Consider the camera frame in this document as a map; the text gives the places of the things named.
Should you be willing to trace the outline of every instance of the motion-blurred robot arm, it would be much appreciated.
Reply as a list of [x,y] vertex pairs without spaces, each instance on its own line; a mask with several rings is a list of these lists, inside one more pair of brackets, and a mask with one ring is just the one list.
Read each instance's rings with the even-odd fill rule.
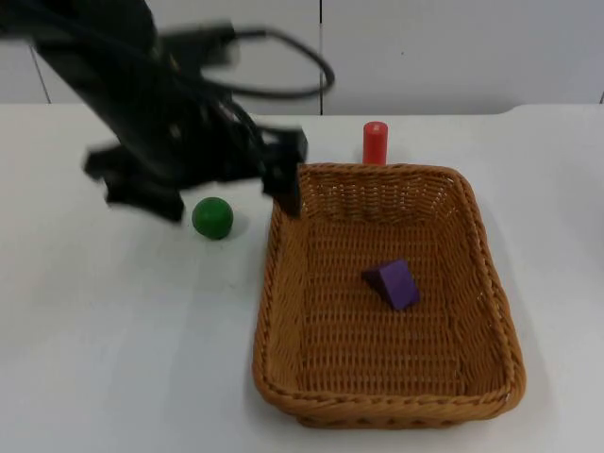
[[[325,83],[280,92],[202,76],[205,67],[230,63],[228,48],[236,41],[266,38],[317,63]],[[143,0],[0,0],[0,39],[32,41],[117,136],[118,143],[91,152],[84,164],[107,185],[108,203],[178,222],[179,191],[259,177],[288,214],[299,213],[303,131],[256,125],[232,95],[279,100],[328,90],[331,68],[304,44],[276,30],[230,24],[158,34]]]

